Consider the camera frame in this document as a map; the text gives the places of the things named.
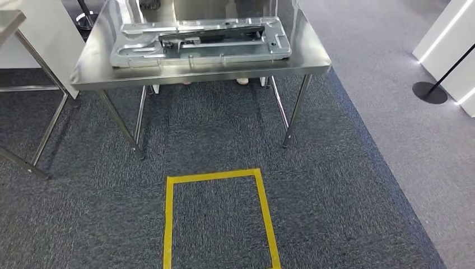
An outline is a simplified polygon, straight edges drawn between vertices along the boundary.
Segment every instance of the person's foot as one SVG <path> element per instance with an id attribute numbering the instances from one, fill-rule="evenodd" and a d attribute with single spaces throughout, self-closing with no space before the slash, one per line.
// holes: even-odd
<path id="1" fill-rule="evenodd" d="M 240 85 L 247 85 L 249 84 L 249 79 L 248 78 L 238 78 L 236 80 L 237 83 L 239 83 Z"/>

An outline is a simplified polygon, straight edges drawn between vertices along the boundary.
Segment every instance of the metal tray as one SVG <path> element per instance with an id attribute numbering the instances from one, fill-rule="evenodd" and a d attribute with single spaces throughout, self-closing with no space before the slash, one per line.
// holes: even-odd
<path id="1" fill-rule="evenodd" d="M 226 37 L 200 41 L 196 33 L 233 32 L 250 27 L 264 29 L 254 36 Z M 114 67 L 149 67 L 275 61 L 288 58 L 292 50 L 278 17 L 240 18 L 125 24 L 110 55 Z M 167 36 L 187 36 L 164 43 Z"/>

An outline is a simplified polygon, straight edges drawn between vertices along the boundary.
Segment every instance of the stainless steel table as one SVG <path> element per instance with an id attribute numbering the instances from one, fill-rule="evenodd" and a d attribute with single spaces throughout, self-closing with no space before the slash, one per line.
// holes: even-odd
<path id="1" fill-rule="evenodd" d="M 0 146 L 0 155 L 6 157 L 7 159 L 13 161 L 17 165 L 19 165 L 22 168 L 25 168 L 28 172 L 33 173 L 40 178 L 47 179 L 48 175 L 46 175 L 44 172 L 39 170 L 36 165 L 38 164 L 38 161 L 45 149 L 46 143 L 48 143 L 48 140 L 53 132 L 54 126 L 56 125 L 56 122 L 59 119 L 59 116 L 61 115 L 61 112 L 63 111 L 64 105 L 66 104 L 66 101 L 68 100 L 68 97 L 70 97 L 69 92 L 66 90 L 66 88 L 61 84 L 60 80 L 58 77 L 51 71 L 51 69 L 48 67 L 48 65 L 44 62 L 44 60 L 41 58 L 41 56 L 38 54 L 38 52 L 33 48 L 33 46 L 28 42 L 28 40 L 23 36 L 21 31 L 18 29 L 20 25 L 26 20 L 25 15 L 19 11 L 19 10 L 0 10 L 0 46 L 13 34 L 16 35 L 16 37 L 20 40 L 20 42 L 25 46 L 25 48 L 28 50 L 28 52 L 35 58 L 35 60 L 38 62 L 38 64 L 42 67 L 42 69 L 46 72 L 46 74 L 49 76 L 49 78 L 56 84 L 56 86 L 52 87 L 45 87 L 45 86 L 22 86 L 22 87 L 5 87 L 5 88 L 0 88 L 0 92 L 2 91 L 32 91 L 32 90 L 57 90 L 60 89 L 63 92 L 63 98 L 61 102 L 59 103 L 58 108 L 56 109 L 56 112 L 53 115 L 53 119 L 51 119 L 48 127 L 46 128 L 45 133 L 43 134 L 43 137 L 41 138 L 40 145 L 38 146 L 38 149 L 36 150 L 35 156 L 29 163 L 28 161 L 25 161 L 24 159 L 18 157 L 15 155 L 13 152 L 10 152 L 4 147 Z"/>
<path id="2" fill-rule="evenodd" d="M 289 59 L 250 63 L 191 64 L 188 66 L 113 68 L 109 55 L 123 24 L 184 20 L 278 16 L 292 46 Z M 132 149 L 142 157 L 137 146 L 147 85 L 182 82 L 231 80 L 241 77 L 264 77 L 273 88 L 286 129 L 283 146 L 287 147 L 295 128 L 302 98 L 313 74 L 326 73 L 331 60 L 309 24 L 298 0 L 161 0 L 157 11 L 140 10 L 136 0 L 107 0 L 89 40 L 71 76 L 77 90 L 95 90 L 125 134 Z M 304 75 L 290 122 L 280 102 L 275 75 Z M 109 100 L 106 89 L 145 85 L 142 90 L 136 132 L 132 136 Z"/>

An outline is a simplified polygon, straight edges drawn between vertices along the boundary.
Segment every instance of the white wall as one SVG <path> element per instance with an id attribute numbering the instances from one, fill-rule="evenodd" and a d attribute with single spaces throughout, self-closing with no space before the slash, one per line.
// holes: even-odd
<path id="1" fill-rule="evenodd" d="M 40 68 L 16 36 L 10 37 L 0 47 L 0 69 Z"/>
<path id="2" fill-rule="evenodd" d="M 84 48 L 84 41 L 61 1 L 0 0 L 0 9 L 21 10 L 25 14 L 21 32 L 71 95 L 76 97 L 78 91 L 69 84 L 69 77 Z M 10 38 L 0 50 L 0 68 L 37 67 L 31 63 L 32 57 L 25 53 L 25 48 L 18 46 L 18 40 Z"/>
<path id="3" fill-rule="evenodd" d="M 426 36 L 421 40 L 413 54 L 421 59 L 450 24 L 467 0 L 452 0 L 440 15 Z M 433 51 L 424 59 L 422 65 L 437 80 L 475 43 L 475 1 L 460 16 Z M 456 100 L 460 101 L 475 88 L 475 52 L 467 58 L 442 82 L 442 87 Z M 465 101 L 462 108 L 475 117 L 475 95 Z"/>

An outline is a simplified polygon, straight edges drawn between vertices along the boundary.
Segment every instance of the yellow floor marking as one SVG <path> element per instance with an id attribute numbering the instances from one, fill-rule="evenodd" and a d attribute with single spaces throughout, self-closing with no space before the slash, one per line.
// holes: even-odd
<path id="1" fill-rule="evenodd" d="M 171 234 L 173 231 L 173 180 L 166 179 L 165 200 L 165 234 L 164 234 L 164 269 L 171 269 Z"/>
<path id="2" fill-rule="evenodd" d="M 171 269 L 171 247 L 173 233 L 173 185 L 179 183 L 199 182 L 205 180 L 217 180 L 227 178 L 249 177 L 254 176 L 257 192 L 259 194 L 260 208 L 264 218 L 264 227 L 266 229 L 267 242 L 269 244 L 269 252 L 271 253 L 272 268 L 281 269 L 279 252 L 277 249 L 276 237 L 271 221 L 271 213 L 267 203 L 266 190 L 260 169 L 235 170 L 228 172 L 184 175 L 179 177 L 166 178 L 166 200 L 165 200 L 165 233 L 164 233 L 164 269 Z"/>
<path id="3" fill-rule="evenodd" d="M 168 178 L 171 178 L 173 180 L 173 183 L 177 184 L 177 183 L 197 182 L 197 181 L 205 181 L 205 180 L 248 177 L 251 175 L 254 175 L 253 169 L 210 173 L 210 174 L 183 175 L 180 177 L 168 177 Z"/>
<path id="4" fill-rule="evenodd" d="M 271 212 L 269 211 L 269 204 L 267 203 L 266 190 L 264 189 L 264 181 L 260 169 L 254 169 L 255 184 L 257 185 L 257 192 L 259 194 L 260 209 L 264 218 L 264 226 L 266 227 L 267 242 L 269 244 L 269 251 L 271 253 L 271 261 L 273 269 L 281 268 L 281 261 L 279 259 L 279 251 L 277 250 L 276 237 L 274 235 L 274 227 L 272 226 Z"/>

